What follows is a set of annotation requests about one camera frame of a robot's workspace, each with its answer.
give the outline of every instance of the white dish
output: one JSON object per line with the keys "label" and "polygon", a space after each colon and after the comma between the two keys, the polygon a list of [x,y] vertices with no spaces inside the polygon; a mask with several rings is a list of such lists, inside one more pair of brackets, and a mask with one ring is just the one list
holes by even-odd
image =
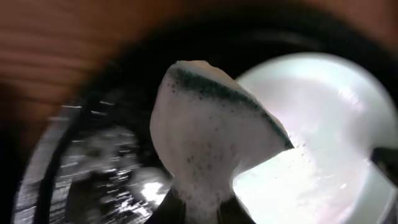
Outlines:
{"label": "white dish", "polygon": [[369,161],[397,147],[389,95],[365,69],[328,54],[275,58],[238,82],[284,125],[296,149],[235,178],[256,223],[375,224],[397,190]]}

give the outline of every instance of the wooden floor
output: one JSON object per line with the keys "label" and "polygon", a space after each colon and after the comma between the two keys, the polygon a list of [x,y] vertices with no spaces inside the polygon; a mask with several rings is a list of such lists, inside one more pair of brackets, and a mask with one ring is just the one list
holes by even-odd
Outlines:
{"label": "wooden floor", "polygon": [[[34,148],[47,118],[75,97],[124,43],[138,41],[178,16],[248,1],[0,1],[0,115],[2,125],[18,139],[21,159]],[[385,48],[398,49],[397,0],[304,1],[333,13]]]}

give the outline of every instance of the wooden surface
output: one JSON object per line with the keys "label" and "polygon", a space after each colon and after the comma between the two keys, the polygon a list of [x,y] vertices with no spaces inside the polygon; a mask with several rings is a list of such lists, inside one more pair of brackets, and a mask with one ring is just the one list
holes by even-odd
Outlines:
{"label": "wooden surface", "polygon": [[[397,0],[305,0],[393,51]],[[3,0],[0,2],[2,125],[24,160],[47,118],[127,43],[178,16],[248,1]]]}

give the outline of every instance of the white plate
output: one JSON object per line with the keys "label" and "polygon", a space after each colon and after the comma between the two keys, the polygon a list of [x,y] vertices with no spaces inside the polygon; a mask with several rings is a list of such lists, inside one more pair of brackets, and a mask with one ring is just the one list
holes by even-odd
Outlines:
{"label": "white plate", "polygon": [[252,68],[239,83],[296,147],[235,178],[256,223],[383,221],[396,188],[368,158],[375,146],[398,146],[397,117],[369,72],[333,55],[293,54]]}

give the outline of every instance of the black object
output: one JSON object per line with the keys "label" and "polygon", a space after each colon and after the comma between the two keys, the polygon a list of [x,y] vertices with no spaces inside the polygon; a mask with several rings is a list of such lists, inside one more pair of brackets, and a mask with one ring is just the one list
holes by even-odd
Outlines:
{"label": "black object", "polygon": [[[57,136],[46,143],[45,153],[40,150],[43,141],[39,143],[19,192],[16,223],[28,215],[33,218],[24,223],[50,221],[50,201],[61,157],[74,139],[93,130],[112,125],[128,128],[138,138],[143,163],[162,167],[150,138],[149,121],[162,77],[177,60],[206,60],[236,78],[280,55],[324,52],[364,67],[384,85],[395,104],[398,100],[398,68],[387,52],[329,15],[302,6],[217,11],[185,18],[125,49],[82,91],[80,99],[65,107],[53,121],[50,128]],[[112,103],[101,103],[114,95],[117,97]],[[231,207],[236,208],[236,204],[225,208]],[[155,215],[149,221],[174,222]]]}

